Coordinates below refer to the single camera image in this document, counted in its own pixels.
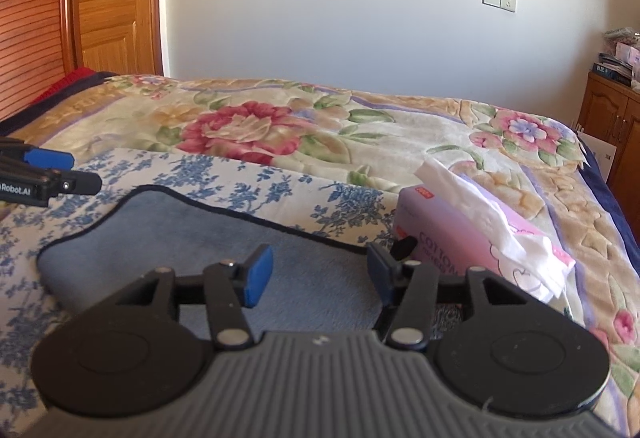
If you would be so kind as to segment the floral bed quilt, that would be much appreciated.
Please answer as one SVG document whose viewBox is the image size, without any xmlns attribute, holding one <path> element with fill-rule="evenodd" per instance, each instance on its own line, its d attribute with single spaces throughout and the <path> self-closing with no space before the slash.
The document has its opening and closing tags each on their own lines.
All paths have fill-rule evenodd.
<svg viewBox="0 0 640 438">
<path fill-rule="evenodd" d="M 424 158 L 468 175 L 575 259 L 556 310 L 593 332 L 612 377 L 597 412 L 639 432 L 639 249 L 580 171 L 584 145 L 538 114 L 454 98 L 383 96 L 286 80 L 96 75 L 2 120 L 3 135 L 73 154 L 225 158 L 392 192 Z"/>
</svg>

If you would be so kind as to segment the pink box on cabinet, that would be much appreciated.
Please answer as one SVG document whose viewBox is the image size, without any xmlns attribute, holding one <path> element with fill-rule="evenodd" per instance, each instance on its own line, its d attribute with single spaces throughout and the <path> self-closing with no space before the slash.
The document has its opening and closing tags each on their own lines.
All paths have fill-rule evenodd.
<svg viewBox="0 0 640 438">
<path fill-rule="evenodd" d="M 634 46 L 618 42 L 615 47 L 616 59 L 623 61 L 632 68 L 640 65 L 640 50 Z"/>
</svg>

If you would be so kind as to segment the wooden sideboard cabinet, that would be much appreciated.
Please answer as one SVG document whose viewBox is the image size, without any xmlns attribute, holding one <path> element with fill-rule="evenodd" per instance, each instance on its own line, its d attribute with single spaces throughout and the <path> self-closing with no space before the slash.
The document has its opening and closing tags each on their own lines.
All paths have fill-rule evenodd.
<svg viewBox="0 0 640 438">
<path fill-rule="evenodd" d="M 588 75 L 577 124 L 590 136 L 616 147 L 608 187 L 639 237 L 639 94 L 607 80 Z"/>
</svg>

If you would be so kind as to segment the purple grey microfiber towel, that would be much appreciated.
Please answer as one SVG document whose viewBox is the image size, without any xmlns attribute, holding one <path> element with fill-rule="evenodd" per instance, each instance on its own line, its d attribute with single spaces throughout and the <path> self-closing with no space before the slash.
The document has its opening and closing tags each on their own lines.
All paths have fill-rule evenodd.
<svg viewBox="0 0 640 438">
<path fill-rule="evenodd" d="M 80 314 L 158 267 L 198 276 L 225 259 L 242 262 L 260 244 L 273 272 L 245 317 L 266 331 L 370 330 L 382 302 L 366 251 L 249 214 L 208 206 L 163 187 L 137 188 L 90 227 L 40 250 L 43 285 L 69 314 Z"/>
</svg>

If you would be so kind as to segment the pink tissue box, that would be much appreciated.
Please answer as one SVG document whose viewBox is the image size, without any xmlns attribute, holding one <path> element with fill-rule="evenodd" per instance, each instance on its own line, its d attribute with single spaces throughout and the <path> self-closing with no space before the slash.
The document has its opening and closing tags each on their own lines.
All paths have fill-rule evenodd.
<svg viewBox="0 0 640 438">
<path fill-rule="evenodd" d="M 399 192 L 393 224 L 399 239 L 416 239 L 413 259 L 457 276 L 483 267 L 542 302 L 565 293 L 575 259 L 550 236 L 430 156 L 416 178 L 418 184 Z"/>
</svg>

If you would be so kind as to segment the red blanket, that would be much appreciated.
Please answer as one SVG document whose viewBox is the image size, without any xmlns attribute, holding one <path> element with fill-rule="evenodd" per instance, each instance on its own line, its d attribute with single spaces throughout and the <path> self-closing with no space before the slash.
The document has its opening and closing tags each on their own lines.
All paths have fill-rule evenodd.
<svg viewBox="0 0 640 438">
<path fill-rule="evenodd" d="M 46 100 L 47 98 L 55 96 L 68 86 L 76 84 L 81 80 L 85 80 L 86 78 L 92 76 L 96 76 L 96 71 L 93 71 L 91 68 L 76 68 L 76 70 L 73 70 L 72 72 L 66 74 L 60 80 L 57 80 L 49 88 L 43 91 L 39 96 L 32 100 L 32 104 L 36 104 L 38 102 Z"/>
</svg>

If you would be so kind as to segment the stack of books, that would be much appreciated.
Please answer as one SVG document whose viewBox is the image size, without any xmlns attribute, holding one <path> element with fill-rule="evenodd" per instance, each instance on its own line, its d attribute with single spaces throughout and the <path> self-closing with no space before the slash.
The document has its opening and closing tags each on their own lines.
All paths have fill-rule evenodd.
<svg viewBox="0 0 640 438">
<path fill-rule="evenodd" d="M 612 80 L 627 87 L 631 86 L 632 66 L 610 54 L 600 52 L 598 60 L 592 65 L 592 70 L 607 80 Z"/>
</svg>

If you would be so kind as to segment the wooden louvered wardrobe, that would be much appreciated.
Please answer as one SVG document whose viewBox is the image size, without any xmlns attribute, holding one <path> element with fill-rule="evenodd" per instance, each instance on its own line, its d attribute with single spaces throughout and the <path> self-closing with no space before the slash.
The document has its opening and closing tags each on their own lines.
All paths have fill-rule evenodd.
<svg viewBox="0 0 640 438">
<path fill-rule="evenodd" d="M 76 68 L 70 0 L 1 0 L 1 117 Z"/>
</svg>

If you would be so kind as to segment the blue floral white cloth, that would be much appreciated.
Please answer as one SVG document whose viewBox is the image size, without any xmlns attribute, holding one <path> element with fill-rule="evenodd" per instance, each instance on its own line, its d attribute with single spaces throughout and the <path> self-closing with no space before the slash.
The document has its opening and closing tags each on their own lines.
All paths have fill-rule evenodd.
<svg viewBox="0 0 640 438">
<path fill-rule="evenodd" d="M 247 313 L 254 332 L 370 328 L 380 312 L 363 249 L 390 245 L 396 195 L 225 158 L 117 149 L 86 164 L 103 187 L 46 208 L 1 211 L 1 432 L 21 435 L 44 407 L 35 346 L 142 274 L 200 273 L 260 244 L 272 278 Z"/>
</svg>

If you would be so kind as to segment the navy blue bed sheet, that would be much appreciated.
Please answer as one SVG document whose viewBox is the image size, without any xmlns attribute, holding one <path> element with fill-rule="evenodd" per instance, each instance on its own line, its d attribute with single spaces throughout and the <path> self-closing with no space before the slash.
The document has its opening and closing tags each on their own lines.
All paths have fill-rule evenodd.
<svg viewBox="0 0 640 438">
<path fill-rule="evenodd" d="M 594 194 L 600 205 L 611 215 L 616 229 L 620 232 L 623 241 L 627 246 L 637 247 L 636 241 L 636 215 L 628 216 L 622 204 L 606 184 L 603 179 L 600 167 L 594 153 L 584 146 L 586 162 L 580 171 L 591 192 Z"/>
</svg>

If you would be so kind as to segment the white cardboard box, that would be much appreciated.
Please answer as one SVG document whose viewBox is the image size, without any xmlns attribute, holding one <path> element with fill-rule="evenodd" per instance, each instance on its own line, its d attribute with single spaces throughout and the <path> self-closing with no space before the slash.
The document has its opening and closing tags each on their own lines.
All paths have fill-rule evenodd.
<svg viewBox="0 0 640 438">
<path fill-rule="evenodd" d="M 615 160 L 616 146 L 592 135 L 588 135 L 585 132 L 581 132 L 580 130 L 577 132 L 577 137 L 592 153 L 602 179 L 608 181 Z"/>
</svg>

